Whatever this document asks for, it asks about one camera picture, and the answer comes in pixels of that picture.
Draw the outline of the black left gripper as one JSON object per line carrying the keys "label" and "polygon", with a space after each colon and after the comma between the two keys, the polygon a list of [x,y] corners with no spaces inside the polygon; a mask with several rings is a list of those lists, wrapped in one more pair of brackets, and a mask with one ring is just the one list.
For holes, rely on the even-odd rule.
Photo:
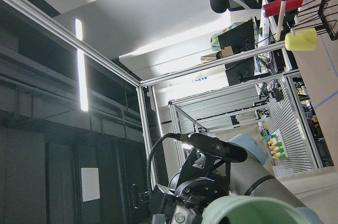
{"label": "black left gripper", "polygon": [[230,173],[180,174],[176,188],[150,187],[151,223],[201,223],[205,208],[229,195]]}

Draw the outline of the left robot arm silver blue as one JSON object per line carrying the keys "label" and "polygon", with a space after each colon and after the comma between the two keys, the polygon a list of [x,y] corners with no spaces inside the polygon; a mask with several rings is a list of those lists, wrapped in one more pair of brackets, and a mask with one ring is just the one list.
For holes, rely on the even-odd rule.
{"label": "left robot arm silver blue", "polygon": [[264,164],[249,135],[224,142],[200,133],[168,133],[192,149],[168,186],[150,185],[152,223],[320,223]]}

